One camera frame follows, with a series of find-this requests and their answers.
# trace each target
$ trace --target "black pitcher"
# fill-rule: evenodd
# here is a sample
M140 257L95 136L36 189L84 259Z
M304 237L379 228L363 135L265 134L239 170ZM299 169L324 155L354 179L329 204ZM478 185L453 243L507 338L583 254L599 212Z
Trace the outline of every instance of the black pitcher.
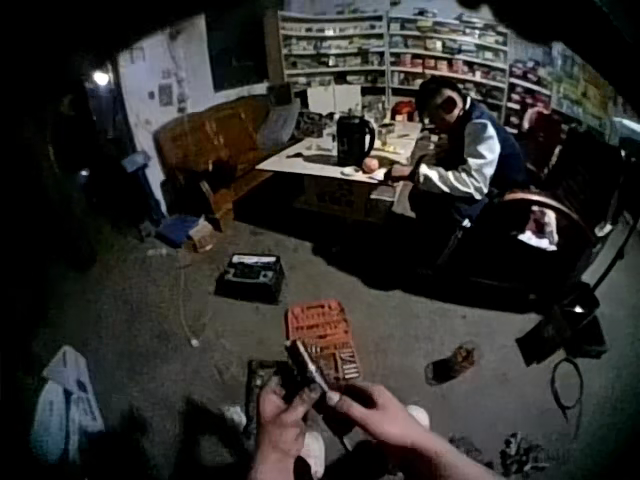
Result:
M338 165L360 166L373 150L376 132L371 122L357 115L344 115L338 118ZM369 134L369 145L365 144Z

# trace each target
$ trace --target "man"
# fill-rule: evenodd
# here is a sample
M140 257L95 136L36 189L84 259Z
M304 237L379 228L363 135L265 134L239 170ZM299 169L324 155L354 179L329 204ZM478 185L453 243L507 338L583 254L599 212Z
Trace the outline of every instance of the man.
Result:
M497 478L495 473L466 457L442 437L431 432L419 415L410 413L383 386L350 386L352 390L359 389L357 395L355 391L352 392L353 397L364 396L369 399L367 406L353 400L346 391L342 394L332 391L326 397L329 408L333 408L335 412L368 433L393 465L402 471L404 478ZM317 385L305 389L291 405L283 401L283 394L282 388L273 379L260 393L257 449L249 480L294 480L294 468L300 461L300 455L304 458L310 456L304 452L309 450L309 442L305 436L307 432L303 419L320 397L321 391ZM316 467L320 476L324 470L324 448L315 450L322 452L322 458L311 459L310 463L318 463L318 460L322 462L320 468ZM357 469L360 475L355 474L354 478L363 478L362 473L373 460L371 457L366 458Z
M435 165L418 158L414 167L396 165L388 173L391 181L414 183L409 203L416 217L457 228L465 219L473 221L488 197L528 185L513 136L455 82L442 77L422 82L416 108L448 137L447 151Z

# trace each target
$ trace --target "gray floor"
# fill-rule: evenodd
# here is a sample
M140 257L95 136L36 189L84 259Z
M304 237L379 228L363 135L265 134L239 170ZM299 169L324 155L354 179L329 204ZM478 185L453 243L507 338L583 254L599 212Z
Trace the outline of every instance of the gray floor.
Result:
M638 237L599 292L599 315L611 350L600 361L580 361L586 387L575 442L549 392L551 367L561 355L525 368L514 343L536 323L535 314L372 290L327 265L309 243L242 223L220 236L213 251L192 257L182 270L182 290L178 256L148 257L154 241L106 238L88 273L52 273L49 318L36 334L33 352L43 366L63 344L84 354L107 424L117 427L131 411L146 422L142 444L160 478L174 471L187 399L209 409L242 404L247 361L283 357L286 306L323 298L337 298L346 307L366 380L385 384L405 403L425 407L433 430L469 437L488 458L497 460L504 437L520 431L550 452L554 466L545 477L584 477L637 426ZM287 273L281 305L213 295L217 275L238 251L281 255ZM181 325L181 297L185 322L200 338L199 348L190 346ZM449 384L427 386L425 364L466 340L479 345L478 364ZM571 372L560 372L567 396L575 392L572 378ZM332 439L328 442L331 455L339 452ZM212 437L199 450L205 464L230 460Z

